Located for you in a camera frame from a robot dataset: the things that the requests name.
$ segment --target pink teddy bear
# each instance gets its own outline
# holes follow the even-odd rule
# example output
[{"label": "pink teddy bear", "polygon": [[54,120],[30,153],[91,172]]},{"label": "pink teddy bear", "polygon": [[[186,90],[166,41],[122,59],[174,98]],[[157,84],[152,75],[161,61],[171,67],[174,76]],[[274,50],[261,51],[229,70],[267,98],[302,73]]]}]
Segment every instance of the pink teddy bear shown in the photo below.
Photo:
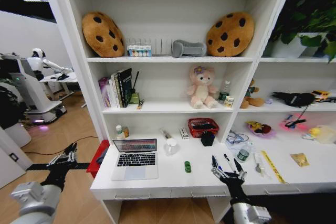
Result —
[{"label": "pink teddy bear", "polygon": [[200,109],[203,103],[208,108],[216,107],[218,102],[210,95],[218,91],[218,88],[212,85],[215,80],[215,69],[193,66],[189,75],[193,85],[188,88],[187,94],[192,95],[192,107]]}]

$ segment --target laptop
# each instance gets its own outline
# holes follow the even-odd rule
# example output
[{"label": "laptop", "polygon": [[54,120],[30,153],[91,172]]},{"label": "laptop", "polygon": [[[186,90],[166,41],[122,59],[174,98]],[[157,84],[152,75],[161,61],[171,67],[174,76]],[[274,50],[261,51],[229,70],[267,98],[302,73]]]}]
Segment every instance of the laptop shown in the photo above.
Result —
[{"label": "laptop", "polygon": [[113,140],[119,151],[112,180],[156,179],[157,139]]}]

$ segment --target tape measure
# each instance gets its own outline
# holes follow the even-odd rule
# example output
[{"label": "tape measure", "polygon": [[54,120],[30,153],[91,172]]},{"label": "tape measure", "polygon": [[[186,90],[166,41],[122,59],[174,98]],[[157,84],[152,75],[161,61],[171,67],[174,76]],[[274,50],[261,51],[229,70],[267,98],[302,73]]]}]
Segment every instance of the tape measure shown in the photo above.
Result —
[{"label": "tape measure", "polygon": [[269,158],[269,156],[267,155],[267,153],[265,151],[261,151],[261,153],[263,154],[263,156],[265,157],[267,163],[269,164],[269,166],[272,168],[273,172],[275,173],[275,175],[278,177],[278,180],[283,183],[283,184],[287,184],[287,182],[283,179],[283,177],[280,175],[280,173],[278,172],[278,170],[276,169],[275,165],[273,164],[272,160]]}]

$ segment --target drawer handle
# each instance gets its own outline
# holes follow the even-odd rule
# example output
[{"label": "drawer handle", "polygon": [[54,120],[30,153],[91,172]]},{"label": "drawer handle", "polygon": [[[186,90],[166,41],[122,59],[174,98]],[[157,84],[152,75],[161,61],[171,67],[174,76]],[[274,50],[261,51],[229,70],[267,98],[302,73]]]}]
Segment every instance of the drawer handle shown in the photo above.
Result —
[{"label": "drawer handle", "polygon": [[221,196],[227,196],[226,191],[224,191],[223,194],[211,194],[211,195],[193,195],[193,192],[190,191],[190,195],[193,198],[205,198],[205,197],[221,197]]},{"label": "drawer handle", "polygon": [[267,189],[265,189],[265,193],[267,195],[281,195],[281,194],[296,194],[296,193],[301,193],[301,190],[299,188],[295,188],[292,191],[278,191],[278,192],[269,192]]},{"label": "drawer handle", "polygon": [[147,197],[118,197],[118,195],[114,196],[114,199],[149,199],[151,197],[151,193],[149,193],[149,195]]}]

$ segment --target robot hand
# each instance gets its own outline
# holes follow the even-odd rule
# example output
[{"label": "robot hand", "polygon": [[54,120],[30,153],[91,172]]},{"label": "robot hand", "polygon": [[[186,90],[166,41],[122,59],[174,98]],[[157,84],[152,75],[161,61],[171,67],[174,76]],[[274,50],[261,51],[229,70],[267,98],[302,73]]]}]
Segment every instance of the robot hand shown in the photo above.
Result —
[{"label": "robot hand", "polygon": [[245,195],[242,184],[244,183],[244,177],[246,172],[243,171],[242,166],[234,159],[235,165],[238,173],[224,172],[222,168],[218,165],[217,159],[215,156],[212,156],[212,169],[213,174],[224,184],[227,185],[233,201],[239,202],[249,202],[249,199]]},{"label": "robot hand", "polygon": [[76,151],[77,143],[70,144],[62,154],[54,157],[47,164],[50,173],[41,185],[55,185],[63,190],[68,171],[77,166]]}]

